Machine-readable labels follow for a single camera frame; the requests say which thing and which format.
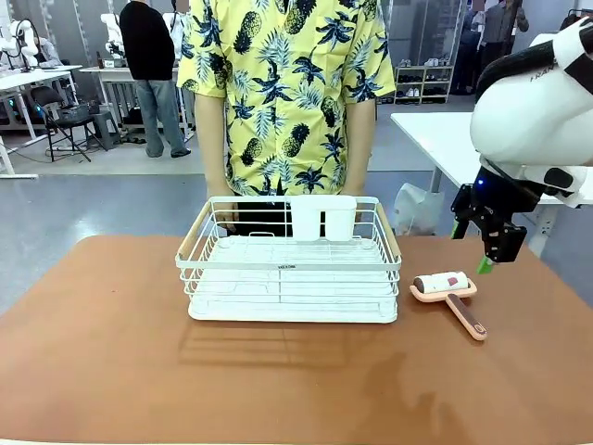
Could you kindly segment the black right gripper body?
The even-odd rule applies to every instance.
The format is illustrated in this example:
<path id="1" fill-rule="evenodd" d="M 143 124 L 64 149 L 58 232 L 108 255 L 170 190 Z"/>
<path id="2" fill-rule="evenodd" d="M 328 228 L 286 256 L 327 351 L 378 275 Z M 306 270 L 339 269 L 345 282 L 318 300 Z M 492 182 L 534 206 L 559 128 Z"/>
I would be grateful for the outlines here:
<path id="1" fill-rule="evenodd" d="M 515 213 L 531 212 L 541 187 L 482 166 L 471 187 L 468 219 L 475 223 L 510 223 Z"/>

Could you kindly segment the person's right hand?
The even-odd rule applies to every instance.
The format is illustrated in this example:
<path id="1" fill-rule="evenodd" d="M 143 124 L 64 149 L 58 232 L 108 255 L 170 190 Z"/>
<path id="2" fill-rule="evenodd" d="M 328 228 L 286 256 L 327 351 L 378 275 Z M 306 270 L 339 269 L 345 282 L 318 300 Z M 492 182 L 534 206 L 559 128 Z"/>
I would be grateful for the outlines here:
<path id="1" fill-rule="evenodd" d="M 235 223 L 239 219 L 237 204 L 234 202 L 217 202 L 213 205 L 213 210 L 217 224 L 234 234 L 236 232 Z"/>

